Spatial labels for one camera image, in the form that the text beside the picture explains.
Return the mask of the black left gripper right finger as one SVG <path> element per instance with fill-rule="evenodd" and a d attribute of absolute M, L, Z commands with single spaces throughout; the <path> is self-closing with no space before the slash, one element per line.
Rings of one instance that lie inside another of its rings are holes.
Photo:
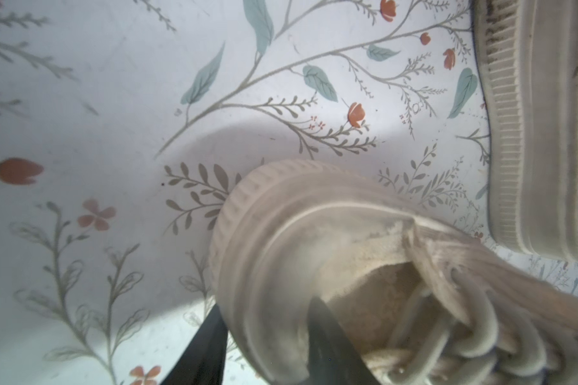
<path fill-rule="evenodd" d="M 307 325 L 307 384 L 379 383 L 320 298 L 309 303 Z"/>

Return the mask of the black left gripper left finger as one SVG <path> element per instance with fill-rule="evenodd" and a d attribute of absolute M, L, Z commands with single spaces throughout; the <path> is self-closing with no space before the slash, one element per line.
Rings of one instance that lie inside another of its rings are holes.
<path fill-rule="evenodd" d="M 228 329 L 214 305 L 162 385 L 221 385 L 227 340 Z"/>

